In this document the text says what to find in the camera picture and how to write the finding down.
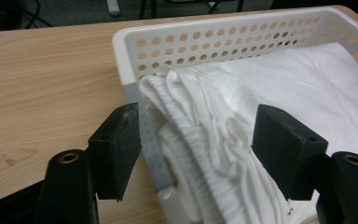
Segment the white bar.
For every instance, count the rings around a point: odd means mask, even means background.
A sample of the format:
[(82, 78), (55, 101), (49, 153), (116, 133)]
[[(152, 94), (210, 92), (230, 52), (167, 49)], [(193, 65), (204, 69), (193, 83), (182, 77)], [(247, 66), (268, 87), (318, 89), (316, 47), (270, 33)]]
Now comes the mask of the white bar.
[(107, 7), (108, 7), (108, 12), (111, 16), (116, 17), (120, 15), (120, 8), (118, 5), (118, 0), (105, 0)]

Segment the white perforated plastic basket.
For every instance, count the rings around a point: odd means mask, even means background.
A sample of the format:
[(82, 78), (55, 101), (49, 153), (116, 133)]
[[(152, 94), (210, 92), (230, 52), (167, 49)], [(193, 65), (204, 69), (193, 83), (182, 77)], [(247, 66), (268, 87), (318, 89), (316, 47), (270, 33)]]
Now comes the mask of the white perforated plastic basket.
[(167, 224), (182, 222), (178, 180), (163, 155), (139, 84), (143, 77), (173, 68), (221, 63), (337, 43), (354, 59), (358, 22), (332, 7), (310, 7), (263, 14), (183, 21), (126, 28), (114, 35), (120, 81), (139, 106), (143, 154)]

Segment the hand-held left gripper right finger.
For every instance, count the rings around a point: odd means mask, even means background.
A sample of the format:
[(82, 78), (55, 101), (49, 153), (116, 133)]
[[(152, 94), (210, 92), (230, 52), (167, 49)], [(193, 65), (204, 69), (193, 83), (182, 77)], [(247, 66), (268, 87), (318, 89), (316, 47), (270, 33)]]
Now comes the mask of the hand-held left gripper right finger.
[(251, 147), (286, 200), (308, 201), (328, 142), (284, 110), (259, 105)]

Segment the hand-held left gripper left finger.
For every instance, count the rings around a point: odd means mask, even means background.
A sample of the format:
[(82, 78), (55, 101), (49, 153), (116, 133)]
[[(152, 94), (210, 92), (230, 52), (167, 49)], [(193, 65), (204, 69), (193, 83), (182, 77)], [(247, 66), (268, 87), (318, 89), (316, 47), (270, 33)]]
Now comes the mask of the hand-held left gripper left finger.
[(123, 199), (141, 148), (138, 104), (116, 108), (89, 138), (88, 156), (99, 199)]

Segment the white elastic-waist pants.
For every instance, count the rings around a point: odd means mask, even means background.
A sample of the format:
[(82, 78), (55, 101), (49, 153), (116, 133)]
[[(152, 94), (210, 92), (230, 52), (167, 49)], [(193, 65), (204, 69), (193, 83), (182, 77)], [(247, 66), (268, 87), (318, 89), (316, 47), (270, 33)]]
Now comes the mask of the white elastic-waist pants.
[(313, 224), (316, 202), (285, 200), (251, 150), (259, 105), (273, 105), (358, 153), (358, 63), (339, 44), (173, 68), (139, 84), (178, 185), (182, 222)]

